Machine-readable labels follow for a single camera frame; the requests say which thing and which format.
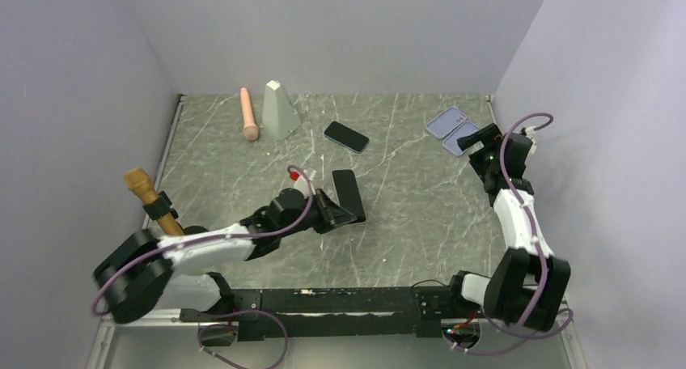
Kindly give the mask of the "silver phone black screen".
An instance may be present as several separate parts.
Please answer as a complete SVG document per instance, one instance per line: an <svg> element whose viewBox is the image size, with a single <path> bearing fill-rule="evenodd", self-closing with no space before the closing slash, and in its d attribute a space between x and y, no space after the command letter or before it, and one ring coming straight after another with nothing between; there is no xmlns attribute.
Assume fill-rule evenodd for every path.
<svg viewBox="0 0 686 369"><path fill-rule="evenodd" d="M332 181L339 206L354 215L357 223L365 222L366 213L354 171L350 169L334 170L332 171Z"/></svg>

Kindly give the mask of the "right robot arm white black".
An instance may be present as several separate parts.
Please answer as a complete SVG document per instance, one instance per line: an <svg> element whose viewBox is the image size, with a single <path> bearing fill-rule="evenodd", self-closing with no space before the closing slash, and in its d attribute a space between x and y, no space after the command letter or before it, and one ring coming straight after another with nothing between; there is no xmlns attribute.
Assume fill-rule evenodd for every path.
<svg viewBox="0 0 686 369"><path fill-rule="evenodd" d="M491 277L467 271L453 276L447 309L467 316L481 308L487 316L538 332L552 329L570 279L567 261L547 245L534 211L534 191L524 179L525 161L535 150L530 132L505 137L490 124L464 122L443 140L446 150L461 156L480 143L469 163L482 181L500 222L506 251Z"/></svg>

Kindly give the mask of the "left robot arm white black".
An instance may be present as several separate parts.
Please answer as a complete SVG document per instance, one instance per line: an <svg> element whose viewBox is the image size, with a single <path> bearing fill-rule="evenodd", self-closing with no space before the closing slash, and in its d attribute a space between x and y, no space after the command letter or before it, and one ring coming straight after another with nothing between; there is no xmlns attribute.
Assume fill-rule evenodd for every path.
<svg viewBox="0 0 686 369"><path fill-rule="evenodd" d="M323 235L357 221L321 189L306 195L287 188L252 215L215 231L157 237L141 229L95 268L99 290L91 311L109 314L118 324L163 308L189 308L222 320L234 307L231 288L208 267L255 260L278 250L288 235Z"/></svg>

